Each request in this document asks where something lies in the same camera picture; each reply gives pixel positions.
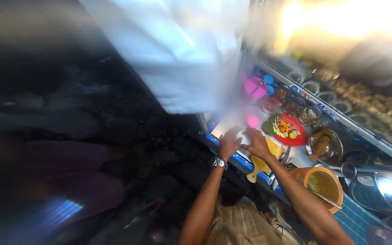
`lime slice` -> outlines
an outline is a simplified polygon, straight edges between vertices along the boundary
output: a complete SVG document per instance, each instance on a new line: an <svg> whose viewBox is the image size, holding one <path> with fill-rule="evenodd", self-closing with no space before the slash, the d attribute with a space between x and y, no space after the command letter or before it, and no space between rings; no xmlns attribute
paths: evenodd
<svg viewBox="0 0 392 245"><path fill-rule="evenodd" d="M290 139L294 140L297 137L297 134L295 132L291 132L288 137L290 137Z"/></svg>

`hand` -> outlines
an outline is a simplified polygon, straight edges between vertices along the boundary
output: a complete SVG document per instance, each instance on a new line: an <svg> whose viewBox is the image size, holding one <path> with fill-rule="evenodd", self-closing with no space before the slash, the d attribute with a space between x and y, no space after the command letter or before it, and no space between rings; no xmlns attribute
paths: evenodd
<svg viewBox="0 0 392 245"><path fill-rule="evenodd" d="M228 162L228 159L234 154L240 147L243 138L238 138L237 133L240 131L237 127L230 129L225 133L225 136L220 136L219 156Z"/></svg>
<svg viewBox="0 0 392 245"><path fill-rule="evenodd" d="M266 157L274 157L274 155L269 150L266 137L263 136L261 131L254 128L247 128L243 134L246 134L252 139L252 143L250 145L242 145L243 148L261 159Z"/></svg>

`metal watch band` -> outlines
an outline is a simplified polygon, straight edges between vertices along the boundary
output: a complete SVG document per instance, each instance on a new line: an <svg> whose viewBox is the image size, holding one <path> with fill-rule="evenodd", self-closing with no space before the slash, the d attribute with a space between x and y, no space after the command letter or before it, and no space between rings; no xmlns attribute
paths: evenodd
<svg viewBox="0 0 392 245"><path fill-rule="evenodd" d="M221 156L215 156L211 158L210 163L211 163L211 167L219 166L222 167L224 170L228 168L228 163L225 163L225 161Z"/></svg>

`blue jar lid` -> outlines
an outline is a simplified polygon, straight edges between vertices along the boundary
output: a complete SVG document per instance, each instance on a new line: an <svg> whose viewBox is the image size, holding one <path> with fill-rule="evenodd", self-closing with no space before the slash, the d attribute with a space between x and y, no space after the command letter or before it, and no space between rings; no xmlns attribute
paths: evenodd
<svg viewBox="0 0 392 245"><path fill-rule="evenodd" d="M270 96L270 95L272 95L274 92L275 92L275 88L273 88L273 87L270 86L270 85L267 85L267 92L266 92L266 95L267 95L267 96Z"/></svg>
<svg viewBox="0 0 392 245"><path fill-rule="evenodd" d="M264 75L263 80L266 84L272 84L274 81L274 78L272 75L267 74L267 75Z"/></svg>

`wooden pestle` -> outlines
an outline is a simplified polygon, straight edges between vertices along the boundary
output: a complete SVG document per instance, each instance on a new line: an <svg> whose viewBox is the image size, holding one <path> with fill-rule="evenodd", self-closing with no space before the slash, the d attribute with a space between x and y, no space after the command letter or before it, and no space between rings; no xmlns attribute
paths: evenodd
<svg viewBox="0 0 392 245"><path fill-rule="evenodd" d="M311 162L316 163L319 160L320 156L323 154L329 142L330 138L327 136L322 136L321 138L319 138L318 142L314 145L314 151L311 155L308 156L308 159Z"/></svg>

